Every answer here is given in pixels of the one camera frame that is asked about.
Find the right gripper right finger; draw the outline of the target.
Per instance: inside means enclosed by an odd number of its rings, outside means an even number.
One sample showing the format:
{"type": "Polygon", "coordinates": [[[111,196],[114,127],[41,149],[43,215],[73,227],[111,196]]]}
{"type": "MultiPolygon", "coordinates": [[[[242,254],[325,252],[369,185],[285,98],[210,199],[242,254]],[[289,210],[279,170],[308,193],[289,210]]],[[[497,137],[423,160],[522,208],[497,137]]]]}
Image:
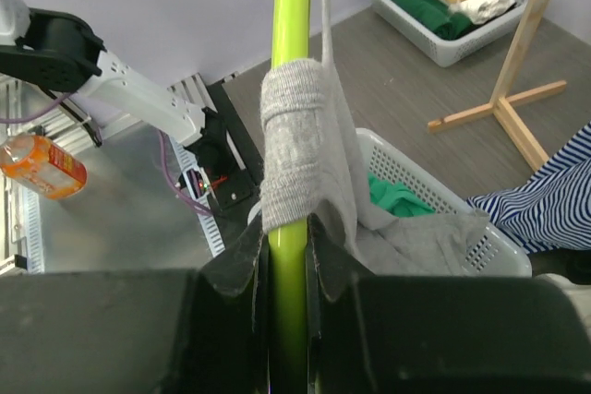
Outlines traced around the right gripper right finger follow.
{"type": "Polygon", "coordinates": [[[308,223],[320,393],[586,393],[590,340],[539,279],[378,276],[308,223]]]}

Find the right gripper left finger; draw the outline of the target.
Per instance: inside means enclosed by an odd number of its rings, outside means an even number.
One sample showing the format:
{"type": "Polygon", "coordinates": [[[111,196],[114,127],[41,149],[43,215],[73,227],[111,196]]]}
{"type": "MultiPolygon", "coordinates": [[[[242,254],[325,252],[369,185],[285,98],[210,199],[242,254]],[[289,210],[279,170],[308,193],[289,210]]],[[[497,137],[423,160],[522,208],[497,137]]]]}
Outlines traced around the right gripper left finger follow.
{"type": "Polygon", "coordinates": [[[262,393],[261,222],[202,269],[1,281],[5,393],[262,393]]]}

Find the green tank top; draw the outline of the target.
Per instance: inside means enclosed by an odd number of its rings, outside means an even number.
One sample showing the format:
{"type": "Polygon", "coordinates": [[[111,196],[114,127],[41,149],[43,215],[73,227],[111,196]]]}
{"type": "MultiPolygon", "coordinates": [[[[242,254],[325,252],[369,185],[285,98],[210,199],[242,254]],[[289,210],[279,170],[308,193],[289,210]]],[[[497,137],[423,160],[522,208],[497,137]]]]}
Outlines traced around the green tank top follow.
{"type": "Polygon", "coordinates": [[[368,173],[368,185],[371,202],[395,217],[410,218],[435,213],[435,209],[402,182],[393,184],[368,173]]]}

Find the grey tank top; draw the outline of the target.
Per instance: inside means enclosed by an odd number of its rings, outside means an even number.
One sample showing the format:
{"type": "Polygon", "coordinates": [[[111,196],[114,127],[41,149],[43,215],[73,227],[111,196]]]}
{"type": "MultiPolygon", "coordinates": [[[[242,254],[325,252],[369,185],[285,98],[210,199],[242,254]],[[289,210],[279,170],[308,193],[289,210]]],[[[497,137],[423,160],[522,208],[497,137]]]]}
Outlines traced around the grey tank top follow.
{"type": "Polygon", "coordinates": [[[268,233],[317,215],[331,239],[376,274],[464,276],[466,250],[488,218],[398,218],[370,200],[368,173],[333,61],[330,0],[322,0],[322,57],[272,68],[262,81],[260,189],[268,233]]]}

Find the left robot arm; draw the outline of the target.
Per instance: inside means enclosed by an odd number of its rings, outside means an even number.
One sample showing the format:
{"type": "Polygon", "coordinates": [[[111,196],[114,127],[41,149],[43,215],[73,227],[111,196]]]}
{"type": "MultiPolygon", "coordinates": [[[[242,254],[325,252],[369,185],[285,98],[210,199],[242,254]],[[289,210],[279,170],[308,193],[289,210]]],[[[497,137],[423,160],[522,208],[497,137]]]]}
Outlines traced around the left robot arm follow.
{"type": "Polygon", "coordinates": [[[223,119],[145,78],[107,50],[91,26],[65,12],[1,0],[1,72],[40,89],[103,101],[163,131],[208,176],[237,169],[223,119]]]}

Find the blue striped tank top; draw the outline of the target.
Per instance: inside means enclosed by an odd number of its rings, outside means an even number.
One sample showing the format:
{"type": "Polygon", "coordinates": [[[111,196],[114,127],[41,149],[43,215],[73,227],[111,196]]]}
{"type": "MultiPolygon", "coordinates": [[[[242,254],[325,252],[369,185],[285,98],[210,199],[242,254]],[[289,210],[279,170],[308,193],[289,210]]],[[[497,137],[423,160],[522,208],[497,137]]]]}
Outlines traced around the blue striped tank top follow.
{"type": "Polygon", "coordinates": [[[590,125],[524,185],[467,199],[527,254],[590,248],[590,125]]]}

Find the white plastic basket centre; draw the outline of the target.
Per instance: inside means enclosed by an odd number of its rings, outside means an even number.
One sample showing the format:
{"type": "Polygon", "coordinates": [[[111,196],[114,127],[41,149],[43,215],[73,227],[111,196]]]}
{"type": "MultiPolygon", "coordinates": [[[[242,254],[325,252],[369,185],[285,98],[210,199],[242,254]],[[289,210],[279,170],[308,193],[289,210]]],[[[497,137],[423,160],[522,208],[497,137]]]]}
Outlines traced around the white plastic basket centre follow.
{"type": "MultiPolygon", "coordinates": [[[[471,214],[487,217],[472,211],[450,189],[375,133],[366,129],[356,129],[356,135],[367,173],[373,173],[379,179],[393,184],[402,182],[421,200],[435,209],[434,214],[471,214]]],[[[287,223],[276,229],[285,228],[298,221],[287,223]]],[[[345,249],[343,250],[347,256],[360,263],[345,249]]],[[[519,251],[512,241],[493,228],[489,221],[481,239],[466,250],[464,264],[467,272],[464,276],[458,277],[531,277],[532,275],[531,264],[525,253],[519,251]]]]}

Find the white plastic basket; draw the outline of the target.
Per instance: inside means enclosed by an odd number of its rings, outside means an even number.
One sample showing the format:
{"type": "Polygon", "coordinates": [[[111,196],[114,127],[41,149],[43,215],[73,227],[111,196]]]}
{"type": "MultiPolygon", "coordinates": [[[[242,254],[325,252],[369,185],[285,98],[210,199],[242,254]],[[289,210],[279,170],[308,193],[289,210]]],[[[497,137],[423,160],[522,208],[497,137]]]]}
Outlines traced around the white plastic basket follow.
{"type": "Polygon", "coordinates": [[[448,67],[514,31],[527,0],[476,25],[439,0],[371,0],[375,12],[438,66],[448,67]]]}
{"type": "MultiPolygon", "coordinates": [[[[434,214],[471,214],[487,217],[472,211],[450,189],[375,133],[366,129],[356,129],[356,135],[367,173],[373,173],[379,179],[393,184],[402,182],[421,200],[435,209],[434,214]]],[[[285,228],[298,221],[287,223],[276,229],[285,228]]],[[[345,249],[343,250],[347,256],[360,263],[345,249]]],[[[531,277],[532,275],[531,264],[525,253],[519,251],[512,241],[493,228],[489,221],[481,239],[466,250],[464,264],[467,272],[464,276],[458,277],[531,277]]]]}

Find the orange drink bottle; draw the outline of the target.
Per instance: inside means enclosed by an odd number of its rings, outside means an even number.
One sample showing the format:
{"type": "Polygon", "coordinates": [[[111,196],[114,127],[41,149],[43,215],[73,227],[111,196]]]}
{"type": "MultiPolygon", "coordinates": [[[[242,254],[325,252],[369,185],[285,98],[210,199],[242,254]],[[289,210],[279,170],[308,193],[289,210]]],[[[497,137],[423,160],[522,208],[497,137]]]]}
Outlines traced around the orange drink bottle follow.
{"type": "Polygon", "coordinates": [[[44,136],[21,133],[1,141],[2,173],[40,196],[63,199],[87,183],[82,162],[44,136]]]}

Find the dark green folded cloth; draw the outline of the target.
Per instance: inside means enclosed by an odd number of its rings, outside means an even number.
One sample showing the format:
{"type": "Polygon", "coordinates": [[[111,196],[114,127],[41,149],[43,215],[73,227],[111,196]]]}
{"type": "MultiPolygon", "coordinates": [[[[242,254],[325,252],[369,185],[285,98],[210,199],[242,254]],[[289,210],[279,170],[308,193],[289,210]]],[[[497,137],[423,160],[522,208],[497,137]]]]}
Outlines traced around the dark green folded cloth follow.
{"type": "Polygon", "coordinates": [[[455,41],[477,29],[462,13],[452,13],[439,0],[391,0],[426,29],[445,41],[455,41]]]}

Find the white plastic basket back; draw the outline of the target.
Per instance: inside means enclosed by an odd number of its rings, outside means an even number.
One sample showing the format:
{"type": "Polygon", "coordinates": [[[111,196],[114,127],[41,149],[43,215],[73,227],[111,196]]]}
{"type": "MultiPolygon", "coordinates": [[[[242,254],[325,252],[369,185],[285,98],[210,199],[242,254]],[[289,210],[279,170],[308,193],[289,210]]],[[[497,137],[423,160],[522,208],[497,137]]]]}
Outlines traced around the white plastic basket back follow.
{"type": "Polygon", "coordinates": [[[448,67],[514,31],[527,0],[476,25],[439,0],[371,0],[375,12],[438,66],[448,67]]]}

